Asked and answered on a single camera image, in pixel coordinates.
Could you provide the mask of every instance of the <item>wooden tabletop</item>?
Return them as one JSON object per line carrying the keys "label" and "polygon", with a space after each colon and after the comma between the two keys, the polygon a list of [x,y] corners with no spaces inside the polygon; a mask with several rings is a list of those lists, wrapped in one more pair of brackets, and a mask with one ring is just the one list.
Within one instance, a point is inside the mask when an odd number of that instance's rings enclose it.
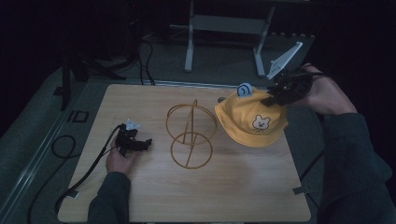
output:
{"label": "wooden tabletop", "polygon": [[[245,147],[236,143],[217,120],[204,110],[194,109],[193,131],[200,133],[186,169],[171,156],[174,139],[166,129],[169,109],[191,105],[208,109],[217,119],[214,106],[219,97],[235,90],[217,88],[110,85],[92,125],[87,143],[71,180],[74,185],[87,172],[113,129],[127,119],[141,124],[136,140],[152,138],[130,174],[130,219],[132,222],[264,222],[307,221],[310,211],[284,134],[269,147]],[[190,106],[176,110],[168,120],[173,136],[185,132]],[[190,146],[173,144],[174,157],[186,164]],[[106,156],[78,188],[76,199],[64,199],[58,218],[84,222],[88,207],[106,176]]]}

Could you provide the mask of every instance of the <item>metal stand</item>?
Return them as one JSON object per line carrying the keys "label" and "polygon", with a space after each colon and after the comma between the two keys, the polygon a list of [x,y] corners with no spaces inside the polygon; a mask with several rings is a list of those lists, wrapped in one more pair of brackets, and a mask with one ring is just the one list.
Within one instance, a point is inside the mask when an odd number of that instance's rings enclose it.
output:
{"label": "metal stand", "polygon": [[261,38],[258,46],[253,48],[253,55],[256,62],[258,76],[265,77],[261,52],[274,12],[275,7],[271,7],[265,20],[197,15],[194,14],[194,1],[190,0],[189,45],[187,46],[184,70],[186,72],[190,72],[192,70],[194,30],[219,31],[260,35]]}

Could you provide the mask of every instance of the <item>black cable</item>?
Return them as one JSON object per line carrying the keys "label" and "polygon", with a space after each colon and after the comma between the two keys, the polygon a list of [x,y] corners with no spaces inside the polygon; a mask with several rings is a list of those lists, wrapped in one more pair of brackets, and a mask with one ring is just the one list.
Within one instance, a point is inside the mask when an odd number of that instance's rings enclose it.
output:
{"label": "black cable", "polygon": [[[69,151],[69,153],[67,154],[67,156],[61,156],[58,153],[55,152],[54,146],[55,143],[61,139],[61,138],[70,138],[73,141],[73,146],[71,147],[71,150]],[[32,202],[30,203],[29,206],[29,210],[27,213],[27,223],[31,224],[32,223],[32,211],[33,211],[33,206],[35,205],[35,201],[37,200],[38,196],[41,194],[41,191],[43,191],[44,187],[47,186],[47,184],[50,182],[50,180],[55,176],[56,173],[58,173],[58,171],[61,169],[62,166],[64,166],[64,163],[67,162],[67,160],[71,159],[71,158],[75,158],[77,156],[79,156],[80,154],[77,155],[72,155],[74,150],[76,149],[76,139],[71,136],[71,135],[63,135],[60,137],[57,137],[51,144],[51,150],[52,153],[56,156],[59,157],[61,159],[64,159],[62,161],[62,163],[56,168],[56,170],[49,176],[49,178],[46,180],[46,182],[44,182],[44,184],[41,186],[41,188],[38,190],[37,194],[35,195],[35,197],[33,198]]]}
{"label": "black cable", "polygon": [[311,200],[311,202],[315,205],[316,208],[319,208],[317,202],[315,202],[314,198],[312,197],[311,194],[306,193],[306,196],[308,196],[308,198]]}
{"label": "black cable", "polygon": [[106,151],[105,153],[103,153],[103,155],[105,156],[108,152],[110,152],[111,150],[113,150],[116,147],[112,147],[111,149],[109,149],[108,151]]}
{"label": "black cable", "polygon": [[318,160],[324,155],[324,150],[321,150],[319,154],[309,163],[309,165],[306,167],[305,171],[303,174],[300,176],[300,181],[303,181],[305,176],[308,174],[308,172],[312,169],[312,167],[318,162]]}
{"label": "black cable", "polygon": [[146,60],[146,64],[145,64],[145,65],[143,65],[143,63],[142,63],[142,58],[140,57],[140,54],[137,55],[137,60],[139,61],[139,64],[140,64],[140,82],[141,82],[142,85],[144,85],[144,82],[143,82],[143,72],[146,72],[150,84],[151,84],[152,86],[155,86],[155,81],[154,81],[154,79],[152,78],[151,74],[149,73],[149,60],[150,60],[151,55],[152,55],[152,52],[153,52],[153,47],[152,47],[152,45],[151,45],[148,41],[146,41],[146,40],[142,40],[142,43],[145,43],[145,44],[147,44],[147,45],[150,46],[150,53],[149,53],[149,55],[148,55],[148,59]]}
{"label": "black cable", "polygon": [[108,143],[110,142],[110,140],[112,139],[112,136],[114,135],[114,132],[120,127],[120,125],[118,125],[113,132],[111,133],[111,135],[108,137],[105,145],[103,146],[102,150],[100,151],[99,155],[97,156],[96,160],[93,162],[92,166],[90,167],[90,169],[87,171],[87,173],[70,189],[68,189],[63,195],[61,195],[61,197],[59,197],[58,201],[56,202],[56,204],[54,205],[54,210],[55,213],[58,214],[59,213],[59,209],[61,208],[61,203],[64,200],[64,198],[69,195],[71,192],[73,192],[78,186],[80,186],[87,178],[88,176],[92,173],[93,169],[96,167],[96,165],[99,163],[99,160],[102,159],[103,155],[105,155],[105,151],[107,148]]}

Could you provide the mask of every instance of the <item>hat brim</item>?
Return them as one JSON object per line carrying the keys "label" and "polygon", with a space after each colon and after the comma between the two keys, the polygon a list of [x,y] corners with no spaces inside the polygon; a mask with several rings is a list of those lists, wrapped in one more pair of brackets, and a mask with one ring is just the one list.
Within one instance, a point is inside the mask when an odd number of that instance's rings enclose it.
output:
{"label": "hat brim", "polygon": [[238,129],[237,125],[233,123],[233,119],[228,115],[228,113],[224,112],[227,111],[227,109],[226,105],[223,103],[224,102],[221,102],[221,104],[215,106],[215,112],[218,116],[221,126],[235,142],[248,147],[267,147],[273,144],[283,133],[284,128],[289,124],[286,120],[287,109],[286,107],[282,106],[280,108],[279,116],[282,119],[278,121],[276,129],[266,135],[247,133]]}

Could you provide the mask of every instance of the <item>small black device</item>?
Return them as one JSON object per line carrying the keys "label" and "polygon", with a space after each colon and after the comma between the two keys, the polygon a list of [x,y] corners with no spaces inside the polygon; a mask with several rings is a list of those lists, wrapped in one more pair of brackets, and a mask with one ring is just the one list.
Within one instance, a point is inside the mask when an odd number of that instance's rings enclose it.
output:
{"label": "small black device", "polygon": [[119,133],[116,138],[116,147],[120,148],[120,154],[125,157],[127,151],[147,151],[152,139],[137,141],[135,139],[137,129],[127,130],[125,124],[120,125]]}
{"label": "small black device", "polygon": [[267,106],[288,105],[300,100],[311,90],[313,76],[318,75],[323,76],[323,73],[310,73],[302,68],[295,71],[282,69],[274,77],[275,86],[268,88],[271,96],[263,99],[262,103]]}

